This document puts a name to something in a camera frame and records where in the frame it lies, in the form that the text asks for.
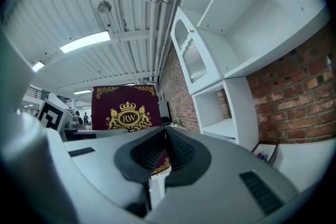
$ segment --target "ceiling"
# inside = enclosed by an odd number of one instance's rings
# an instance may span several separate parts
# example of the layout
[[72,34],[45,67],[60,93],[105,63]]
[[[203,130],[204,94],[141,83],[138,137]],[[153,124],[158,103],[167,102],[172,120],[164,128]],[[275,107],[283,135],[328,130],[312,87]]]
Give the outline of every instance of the ceiling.
[[23,108],[26,105],[32,105],[32,106],[29,107],[31,110],[39,110],[40,109],[40,105],[39,104],[34,104],[34,103],[31,103],[31,102],[23,100],[21,102],[21,107]]
[[[111,12],[98,11],[102,1],[111,4]],[[172,2],[169,0],[164,17],[164,35],[170,14],[175,13],[171,11]],[[159,0],[153,17],[154,49],[161,6]],[[32,84],[71,98],[74,91],[93,86],[149,82],[150,17],[151,0],[18,0],[6,15],[4,25],[8,39],[32,66],[38,61],[45,63]],[[72,40],[104,30],[109,31],[111,41],[68,54],[59,49]],[[91,94],[76,99],[88,102]]]

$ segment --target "railing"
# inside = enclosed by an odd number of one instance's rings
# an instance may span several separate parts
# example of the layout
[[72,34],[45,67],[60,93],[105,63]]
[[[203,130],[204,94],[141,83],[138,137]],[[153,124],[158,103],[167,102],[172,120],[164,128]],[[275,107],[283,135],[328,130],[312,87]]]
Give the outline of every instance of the railing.
[[67,97],[60,96],[60,95],[58,95],[57,97],[58,97],[58,99],[61,100],[63,103],[71,102],[71,98],[67,98]]
[[45,90],[37,90],[31,86],[28,87],[27,91],[26,91],[26,95],[37,98],[37,99],[48,99],[49,96],[49,92],[45,91]]

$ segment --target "rw logo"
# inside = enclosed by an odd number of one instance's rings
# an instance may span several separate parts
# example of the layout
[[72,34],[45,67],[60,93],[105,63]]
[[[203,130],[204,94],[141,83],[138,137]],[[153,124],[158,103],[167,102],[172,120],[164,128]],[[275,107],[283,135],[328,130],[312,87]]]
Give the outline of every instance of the rw logo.
[[134,103],[126,102],[120,105],[121,112],[119,113],[110,109],[111,117],[106,118],[108,129],[127,128],[133,132],[150,127],[152,122],[149,112],[146,113],[144,106],[137,111],[136,106]]
[[129,122],[135,122],[135,118],[137,117],[138,115],[136,114],[131,114],[131,115],[123,115],[122,118],[121,118],[121,122],[122,123],[129,123]]

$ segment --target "red object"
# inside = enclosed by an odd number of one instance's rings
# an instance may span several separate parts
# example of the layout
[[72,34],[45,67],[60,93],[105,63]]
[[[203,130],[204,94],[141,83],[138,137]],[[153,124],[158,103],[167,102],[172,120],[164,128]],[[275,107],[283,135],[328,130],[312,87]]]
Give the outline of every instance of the red object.
[[[92,129],[132,132],[163,126],[154,86],[96,86],[92,91]],[[170,167],[164,151],[152,175]]]

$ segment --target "fluorescent light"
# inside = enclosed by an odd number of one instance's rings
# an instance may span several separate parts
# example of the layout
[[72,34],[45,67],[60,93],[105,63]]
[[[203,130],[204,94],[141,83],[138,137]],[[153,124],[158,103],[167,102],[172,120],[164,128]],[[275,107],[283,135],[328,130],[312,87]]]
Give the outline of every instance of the fluorescent light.
[[92,92],[91,90],[83,90],[83,91],[79,91],[79,92],[74,92],[74,94],[82,94],[82,93],[88,93],[88,92]]
[[72,41],[62,47],[60,49],[66,54],[67,52],[70,52],[72,50],[79,49],[81,47],[85,47],[87,45],[92,45],[95,43],[103,42],[111,40],[109,32],[104,31],[100,33],[96,33],[87,37],[82,37],[80,39],[77,39],[75,41]]
[[41,69],[44,66],[44,63],[39,61],[36,65],[32,67],[33,71],[36,72],[37,70]]

